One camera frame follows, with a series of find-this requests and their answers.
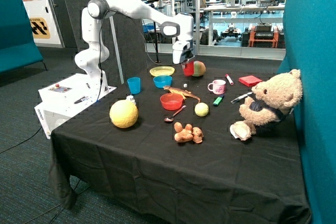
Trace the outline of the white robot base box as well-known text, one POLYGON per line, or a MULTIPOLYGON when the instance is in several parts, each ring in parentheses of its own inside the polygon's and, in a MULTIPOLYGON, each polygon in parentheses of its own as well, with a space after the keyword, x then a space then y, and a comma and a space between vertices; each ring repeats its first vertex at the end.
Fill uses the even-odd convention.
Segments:
POLYGON ((45 136, 50 139, 51 132, 55 128, 115 89, 116 87, 107 84, 107 80, 100 82, 100 76, 92 80, 87 74, 76 73, 38 90, 41 103, 35 106, 35 112, 45 136), (74 104, 82 97, 89 99, 74 104))

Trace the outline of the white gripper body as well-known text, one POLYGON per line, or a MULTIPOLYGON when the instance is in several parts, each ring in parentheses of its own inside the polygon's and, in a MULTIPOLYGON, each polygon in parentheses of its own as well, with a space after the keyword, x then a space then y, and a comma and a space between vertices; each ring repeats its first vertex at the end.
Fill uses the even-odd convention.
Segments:
POLYGON ((177 40, 172 49, 174 64, 183 63, 195 57, 192 40, 177 40))

